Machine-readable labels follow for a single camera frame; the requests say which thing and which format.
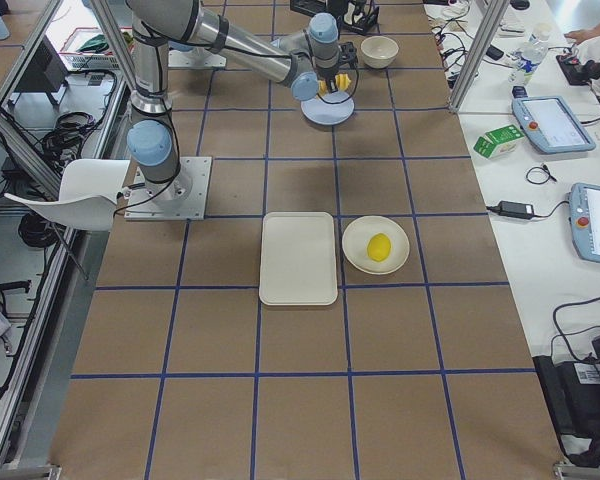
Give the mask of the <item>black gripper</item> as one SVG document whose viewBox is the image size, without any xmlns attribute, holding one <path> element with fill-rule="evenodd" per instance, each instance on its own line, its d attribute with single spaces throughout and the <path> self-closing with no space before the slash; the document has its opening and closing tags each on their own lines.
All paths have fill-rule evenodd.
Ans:
<svg viewBox="0 0 600 480">
<path fill-rule="evenodd" d="M 338 74 L 340 67 L 348 64 L 354 68 L 356 63 L 357 50 L 352 42 L 315 42 L 315 71 L 320 79 L 319 94 L 338 91 L 341 84 L 341 75 Z"/>
</svg>

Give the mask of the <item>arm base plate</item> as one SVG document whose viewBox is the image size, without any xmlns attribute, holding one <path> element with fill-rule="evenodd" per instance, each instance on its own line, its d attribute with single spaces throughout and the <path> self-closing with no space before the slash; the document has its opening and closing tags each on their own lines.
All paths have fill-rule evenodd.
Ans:
<svg viewBox="0 0 600 480">
<path fill-rule="evenodd" d="M 124 210 L 128 221 L 203 220 L 211 177 L 211 157 L 181 157 L 180 172 L 167 190 L 147 183 L 140 167 L 135 169 L 133 183 L 144 186 L 131 191 L 131 207 Z"/>
<path fill-rule="evenodd" d="M 215 43 L 225 43 L 226 35 L 220 33 L 219 40 L 202 37 L 187 37 L 185 41 L 169 40 L 164 46 L 167 67 L 177 70 L 224 69 L 226 58 L 219 55 Z"/>
</svg>

